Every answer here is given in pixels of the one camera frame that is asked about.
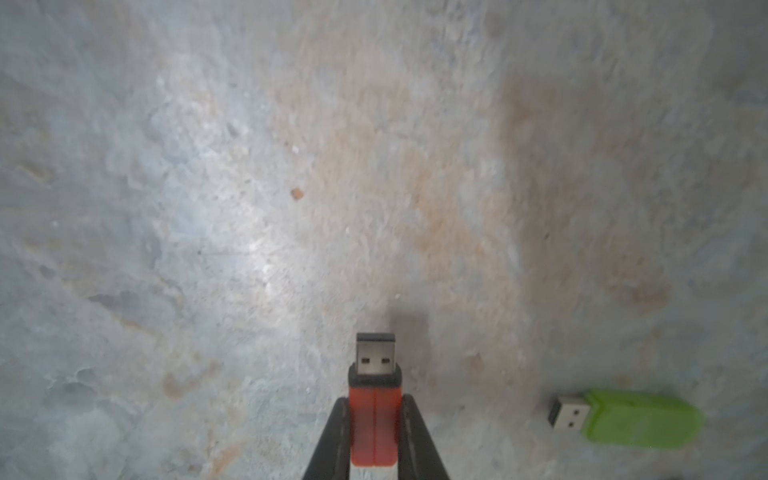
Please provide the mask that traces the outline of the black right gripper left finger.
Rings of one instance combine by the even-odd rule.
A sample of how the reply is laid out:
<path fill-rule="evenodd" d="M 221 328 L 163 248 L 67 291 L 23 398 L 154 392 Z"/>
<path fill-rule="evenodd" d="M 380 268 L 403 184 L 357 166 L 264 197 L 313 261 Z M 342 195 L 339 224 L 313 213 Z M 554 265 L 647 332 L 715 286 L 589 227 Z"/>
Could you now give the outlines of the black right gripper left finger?
<path fill-rule="evenodd" d="M 338 398 L 302 477 L 303 480 L 348 480 L 351 413 L 349 400 Z"/>

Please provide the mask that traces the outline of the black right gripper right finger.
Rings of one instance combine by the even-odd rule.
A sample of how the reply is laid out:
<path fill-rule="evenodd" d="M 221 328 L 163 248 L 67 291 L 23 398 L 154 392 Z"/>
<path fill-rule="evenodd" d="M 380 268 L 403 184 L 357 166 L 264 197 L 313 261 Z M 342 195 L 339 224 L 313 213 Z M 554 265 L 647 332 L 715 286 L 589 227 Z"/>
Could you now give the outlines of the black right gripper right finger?
<path fill-rule="evenodd" d="M 398 421 L 398 479 L 449 480 L 414 397 L 404 394 Z"/>

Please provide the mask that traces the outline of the red usb drive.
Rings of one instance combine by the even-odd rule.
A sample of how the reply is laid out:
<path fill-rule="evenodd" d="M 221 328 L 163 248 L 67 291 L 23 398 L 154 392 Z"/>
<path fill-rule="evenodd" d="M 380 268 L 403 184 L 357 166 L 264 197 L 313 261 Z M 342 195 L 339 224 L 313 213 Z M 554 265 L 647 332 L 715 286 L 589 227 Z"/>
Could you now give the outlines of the red usb drive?
<path fill-rule="evenodd" d="M 350 459 L 356 467 L 397 463 L 402 371 L 392 333 L 356 335 L 355 360 L 348 372 Z"/>

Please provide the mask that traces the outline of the green usb drive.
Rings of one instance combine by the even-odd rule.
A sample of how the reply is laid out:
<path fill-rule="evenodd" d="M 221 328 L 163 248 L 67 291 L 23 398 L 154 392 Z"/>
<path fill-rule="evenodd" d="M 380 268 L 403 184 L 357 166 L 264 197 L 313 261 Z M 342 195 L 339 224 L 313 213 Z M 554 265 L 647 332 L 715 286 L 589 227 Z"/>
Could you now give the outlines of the green usb drive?
<path fill-rule="evenodd" d="M 557 396 L 548 414 L 553 429 L 575 431 L 593 443 L 662 450 L 691 443 L 705 420 L 675 396 L 606 389 Z"/>

